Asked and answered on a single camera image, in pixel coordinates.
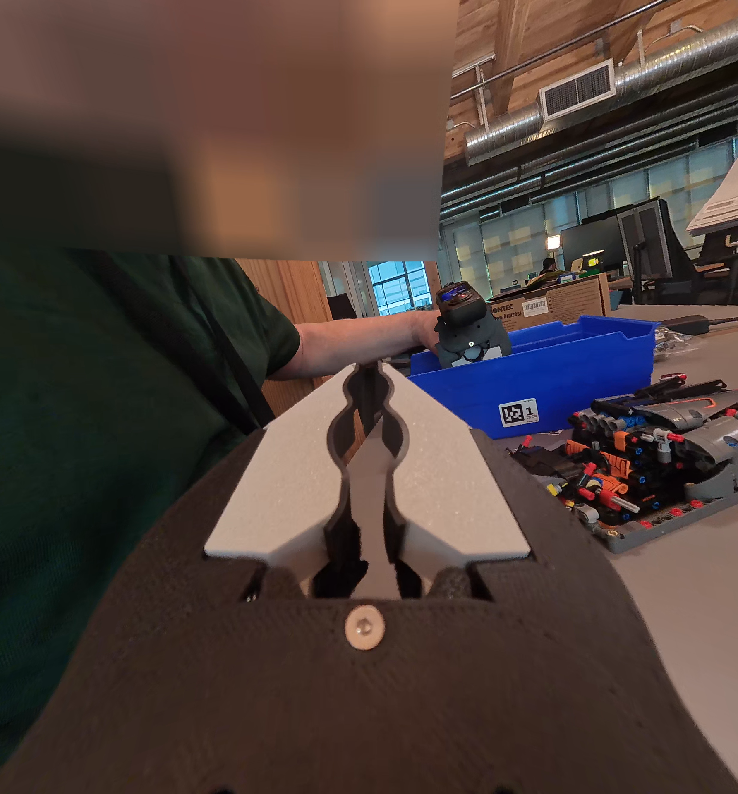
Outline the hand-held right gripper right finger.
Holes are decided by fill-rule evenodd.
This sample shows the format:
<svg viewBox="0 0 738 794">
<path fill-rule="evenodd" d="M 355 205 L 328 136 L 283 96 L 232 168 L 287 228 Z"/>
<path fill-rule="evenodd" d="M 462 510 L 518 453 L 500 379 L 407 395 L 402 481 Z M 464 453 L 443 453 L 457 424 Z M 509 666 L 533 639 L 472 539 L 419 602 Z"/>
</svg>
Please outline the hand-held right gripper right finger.
<svg viewBox="0 0 738 794">
<path fill-rule="evenodd" d="M 383 534 L 400 596 L 447 568 L 524 559 L 530 544 L 470 426 L 389 364 L 378 366 L 386 474 Z"/>
</svg>

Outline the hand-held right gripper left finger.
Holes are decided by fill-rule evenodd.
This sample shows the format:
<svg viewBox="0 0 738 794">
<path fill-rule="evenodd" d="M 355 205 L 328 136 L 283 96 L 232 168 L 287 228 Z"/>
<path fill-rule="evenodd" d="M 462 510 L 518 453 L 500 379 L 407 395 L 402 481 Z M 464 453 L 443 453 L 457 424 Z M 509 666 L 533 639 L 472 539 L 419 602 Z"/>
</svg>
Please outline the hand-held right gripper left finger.
<svg viewBox="0 0 738 794">
<path fill-rule="evenodd" d="M 205 542 L 207 557 L 288 569 L 315 597 L 353 594 L 367 562 L 344 455 L 369 373 L 348 365 L 266 426 Z"/>
</svg>

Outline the blue plastic bin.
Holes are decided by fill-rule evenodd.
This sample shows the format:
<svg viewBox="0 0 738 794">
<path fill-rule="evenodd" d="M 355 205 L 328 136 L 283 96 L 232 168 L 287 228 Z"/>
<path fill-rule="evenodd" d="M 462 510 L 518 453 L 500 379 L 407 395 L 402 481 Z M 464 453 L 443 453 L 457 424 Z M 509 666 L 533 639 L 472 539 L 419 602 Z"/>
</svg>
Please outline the blue plastic bin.
<svg viewBox="0 0 738 794">
<path fill-rule="evenodd" d="M 583 315 L 576 323 L 510 332 L 507 356 L 443 369 L 414 354 L 410 379 L 490 438 L 568 427 L 596 399 L 651 384 L 657 323 Z"/>
</svg>

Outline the lego car model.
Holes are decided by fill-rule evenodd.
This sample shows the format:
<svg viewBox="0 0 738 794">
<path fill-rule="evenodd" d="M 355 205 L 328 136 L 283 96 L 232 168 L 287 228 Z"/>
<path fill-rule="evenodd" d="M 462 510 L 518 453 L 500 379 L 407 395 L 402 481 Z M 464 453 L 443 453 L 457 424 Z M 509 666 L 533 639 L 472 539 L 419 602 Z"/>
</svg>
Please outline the lego car model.
<svg viewBox="0 0 738 794">
<path fill-rule="evenodd" d="M 556 448 L 512 459 L 610 552 L 634 550 L 738 504 L 738 389 L 685 375 L 596 399 Z"/>
</svg>

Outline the person's left forearm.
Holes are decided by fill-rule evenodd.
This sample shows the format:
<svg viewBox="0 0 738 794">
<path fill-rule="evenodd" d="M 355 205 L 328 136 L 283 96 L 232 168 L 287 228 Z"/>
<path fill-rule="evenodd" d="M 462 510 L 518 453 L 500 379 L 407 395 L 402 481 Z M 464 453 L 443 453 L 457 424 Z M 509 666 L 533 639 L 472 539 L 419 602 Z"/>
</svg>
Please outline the person's left forearm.
<svg viewBox="0 0 738 794">
<path fill-rule="evenodd" d="M 270 380 L 335 375 L 349 364 L 371 364 L 409 351 L 413 340 L 410 312 L 390 316 L 296 324 L 294 355 Z"/>
</svg>

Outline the person's left hand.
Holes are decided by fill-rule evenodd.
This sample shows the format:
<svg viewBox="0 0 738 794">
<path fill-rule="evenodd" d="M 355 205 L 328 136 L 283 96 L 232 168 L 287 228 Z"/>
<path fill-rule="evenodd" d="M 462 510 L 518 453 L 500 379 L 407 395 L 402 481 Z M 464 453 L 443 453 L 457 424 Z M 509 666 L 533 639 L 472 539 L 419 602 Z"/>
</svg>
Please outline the person's left hand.
<svg viewBox="0 0 738 794">
<path fill-rule="evenodd" d="M 436 346 L 440 341 L 437 323 L 441 319 L 439 311 L 414 311 L 410 313 L 410 328 L 412 334 L 412 348 L 423 351 L 429 350 L 437 355 Z"/>
</svg>

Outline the paned window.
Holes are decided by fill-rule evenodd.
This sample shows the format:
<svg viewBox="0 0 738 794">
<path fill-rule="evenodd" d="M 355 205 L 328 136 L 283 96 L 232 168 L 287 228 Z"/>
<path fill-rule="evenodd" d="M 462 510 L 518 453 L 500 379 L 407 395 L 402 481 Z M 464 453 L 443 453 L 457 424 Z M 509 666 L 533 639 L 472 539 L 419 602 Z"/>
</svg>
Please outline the paned window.
<svg viewBox="0 0 738 794">
<path fill-rule="evenodd" d="M 369 262 L 367 271 L 380 316 L 433 308 L 423 261 Z"/>
</svg>

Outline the brown cardboard box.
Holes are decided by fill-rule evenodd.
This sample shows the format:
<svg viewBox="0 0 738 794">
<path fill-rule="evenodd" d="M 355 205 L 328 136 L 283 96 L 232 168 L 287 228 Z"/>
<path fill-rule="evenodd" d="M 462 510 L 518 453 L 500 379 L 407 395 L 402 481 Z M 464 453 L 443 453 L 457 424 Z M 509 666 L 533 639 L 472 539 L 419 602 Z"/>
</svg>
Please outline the brown cardboard box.
<svg viewBox="0 0 738 794">
<path fill-rule="evenodd" d="M 582 316 L 605 317 L 611 312 L 610 290 L 605 273 L 579 280 L 552 283 L 536 291 L 498 297 L 488 303 L 488 312 L 503 323 L 507 332 L 559 322 L 577 323 Z"/>
</svg>

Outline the large black monitor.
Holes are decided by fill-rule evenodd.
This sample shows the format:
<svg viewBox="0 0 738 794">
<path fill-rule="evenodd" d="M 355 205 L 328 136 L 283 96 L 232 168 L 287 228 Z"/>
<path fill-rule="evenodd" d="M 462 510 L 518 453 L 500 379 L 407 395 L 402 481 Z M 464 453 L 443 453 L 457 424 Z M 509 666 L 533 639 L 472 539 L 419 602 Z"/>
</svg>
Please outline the large black monitor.
<svg viewBox="0 0 738 794">
<path fill-rule="evenodd" d="M 582 269 L 620 270 L 628 261 L 616 215 L 567 228 L 561 232 L 563 268 L 570 271 L 575 261 Z"/>
</svg>

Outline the clear plastic bags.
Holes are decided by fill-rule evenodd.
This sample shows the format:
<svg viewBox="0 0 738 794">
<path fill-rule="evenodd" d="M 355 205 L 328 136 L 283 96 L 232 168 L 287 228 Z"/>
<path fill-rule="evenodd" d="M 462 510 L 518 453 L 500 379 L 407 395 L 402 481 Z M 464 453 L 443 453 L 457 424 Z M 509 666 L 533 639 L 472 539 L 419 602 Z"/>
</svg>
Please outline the clear plastic bags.
<svg viewBox="0 0 738 794">
<path fill-rule="evenodd" d="M 654 363 L 667 361 L 697 349 L 695 337 L 675 332 L 663 326 L 655 329 Z"/>
</svg>

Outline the person's green shirt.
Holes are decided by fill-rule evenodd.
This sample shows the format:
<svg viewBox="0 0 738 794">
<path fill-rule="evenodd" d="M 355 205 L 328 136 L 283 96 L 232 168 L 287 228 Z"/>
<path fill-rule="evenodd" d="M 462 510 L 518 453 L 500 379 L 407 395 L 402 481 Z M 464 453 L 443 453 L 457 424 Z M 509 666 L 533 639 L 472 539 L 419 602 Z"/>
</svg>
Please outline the person's green shirt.
<svg viewBox="0 0 738 794">
<path fill-rule="evenodd" d="M 245 438 L 91 255 L 0 244 L 0 767 L 136 543 Z"/>
</svg>

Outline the black power adapter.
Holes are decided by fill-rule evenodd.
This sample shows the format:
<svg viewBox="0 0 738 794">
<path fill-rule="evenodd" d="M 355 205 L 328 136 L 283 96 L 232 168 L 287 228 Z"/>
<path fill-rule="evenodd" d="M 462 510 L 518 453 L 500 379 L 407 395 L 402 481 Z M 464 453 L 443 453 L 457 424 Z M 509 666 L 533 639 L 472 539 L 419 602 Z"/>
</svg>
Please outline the black power adapter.
<svg viewBox="0 0 738 794">
<path fill-rule="evenodd" d="M 660 321 L 660 325 L 664 328 L 688 336 L 705 335 L 715 326 L 736 323 L 738 323 L 738 316 L 710 319 L 700 314 L 686 315 Z"/>
</svg>

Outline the white air vent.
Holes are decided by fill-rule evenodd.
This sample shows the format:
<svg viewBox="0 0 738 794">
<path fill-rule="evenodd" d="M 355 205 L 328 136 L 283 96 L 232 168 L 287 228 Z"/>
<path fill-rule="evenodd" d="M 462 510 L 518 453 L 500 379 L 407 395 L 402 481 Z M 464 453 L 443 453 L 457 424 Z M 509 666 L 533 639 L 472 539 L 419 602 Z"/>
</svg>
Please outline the white air vent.
<svg viewBox="0 0 738 794">
<path fill-rule="evenodd" d="M 614 62 L 604 60 L 539 91 L 538 105 L 544 122 L 562 117 L 616 95 Z"/>
</svg>

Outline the silver air duct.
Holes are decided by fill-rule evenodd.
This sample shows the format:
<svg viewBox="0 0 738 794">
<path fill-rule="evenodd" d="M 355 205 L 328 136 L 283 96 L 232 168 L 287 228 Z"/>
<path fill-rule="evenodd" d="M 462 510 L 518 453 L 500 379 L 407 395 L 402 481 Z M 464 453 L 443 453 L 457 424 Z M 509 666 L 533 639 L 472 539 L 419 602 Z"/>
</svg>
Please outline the silver air duct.
<svg viewBox="0 0 738 794">
<path fill-rule="evenodd" d="M 544 122 L 536 102 L 466 134 L 465 160 L 473 166 L 523 144 L 585 122 L 738 61 L 738 17 L 699 33 L 642 62 L 614 66 L 616 95 L 574 113 Z"/>
</svg>

